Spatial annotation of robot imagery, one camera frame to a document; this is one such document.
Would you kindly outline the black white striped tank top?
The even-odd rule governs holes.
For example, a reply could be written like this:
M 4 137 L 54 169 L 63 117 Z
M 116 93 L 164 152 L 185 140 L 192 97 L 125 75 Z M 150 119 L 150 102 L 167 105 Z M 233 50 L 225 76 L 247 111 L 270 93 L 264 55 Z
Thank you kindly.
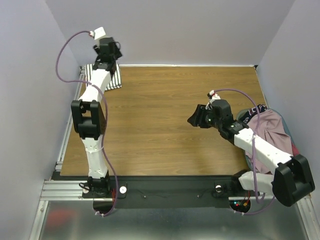
M 107 84 L 105 91 L 120 89 L 122 87 L 121 70 L 118 63 L 115 64 L 115 71 L 111 74 L 111 81 Z M 85 80 L 90 82 L 93 75 L 93 64 L 86 64 L 82 67 L 85 74 Z

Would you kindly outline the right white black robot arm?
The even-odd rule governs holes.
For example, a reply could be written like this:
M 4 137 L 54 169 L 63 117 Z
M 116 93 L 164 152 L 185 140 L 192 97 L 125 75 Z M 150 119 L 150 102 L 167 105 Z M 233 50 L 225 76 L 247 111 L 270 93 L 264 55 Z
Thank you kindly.
M 230 182 L 233 194 L 258 191 L 273 195 L 281 204 L 290 207 L 315 190 L 308 160 L 300 154 L 292 156 L 255 135 L 248 125 L 234 119 L 226 100 L 197 105 L 187 122 L 193 127 L 216 128 L 222 138 L 251 153 L 270 170 L 270 174 L 244 172 Z

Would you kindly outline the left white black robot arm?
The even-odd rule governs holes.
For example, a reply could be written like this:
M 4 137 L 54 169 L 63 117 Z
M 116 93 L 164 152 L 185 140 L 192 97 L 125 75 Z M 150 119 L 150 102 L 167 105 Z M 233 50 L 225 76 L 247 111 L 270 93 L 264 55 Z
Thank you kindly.
M 97 53 L 84 93 L 71 102 L 73 126 L 82 140 L 88 161 L 88 179 L 82 188 L 106 197 L 111 193 L 109 171 L 103 154 L 107 120 L 101 101 L 108 84 L 117 75 L 117 60 L 122 56 L 113 37 L 102 37 L 93 47 Z

